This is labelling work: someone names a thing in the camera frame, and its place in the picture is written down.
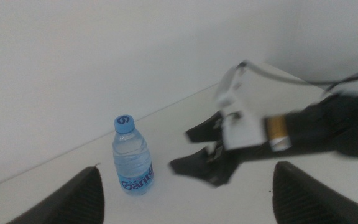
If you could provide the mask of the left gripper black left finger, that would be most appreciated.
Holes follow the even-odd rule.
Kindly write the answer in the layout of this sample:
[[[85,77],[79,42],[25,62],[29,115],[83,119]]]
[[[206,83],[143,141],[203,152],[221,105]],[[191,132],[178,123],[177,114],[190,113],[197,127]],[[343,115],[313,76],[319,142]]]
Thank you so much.
[[[101,174],[89,166],[37,205],[11,220],[16,224],[102,224],[105,200]]]

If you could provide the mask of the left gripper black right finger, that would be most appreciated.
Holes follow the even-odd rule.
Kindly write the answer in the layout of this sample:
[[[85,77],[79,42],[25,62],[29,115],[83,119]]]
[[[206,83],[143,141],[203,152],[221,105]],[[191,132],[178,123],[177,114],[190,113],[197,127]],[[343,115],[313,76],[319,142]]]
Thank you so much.
[[[288,161],[275,165],[272,207],[277,223],[358,224],[358,203]]]

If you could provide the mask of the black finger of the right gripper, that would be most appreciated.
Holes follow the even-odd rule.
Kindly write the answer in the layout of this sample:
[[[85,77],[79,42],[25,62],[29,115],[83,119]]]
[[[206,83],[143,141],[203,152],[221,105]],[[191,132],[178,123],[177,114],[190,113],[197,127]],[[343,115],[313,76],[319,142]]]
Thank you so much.
[[[185,135],[192,143],[215,142],[221,140],[222,137],[223,116],[218,111],[208,118],[206,121],[187,130]]]
[[[204,147],[194,154],[169,162],[176,175],[196,178],[213,187],[228,184],[238,165],[236,157],[222,145],[216,145],[211,152]]]

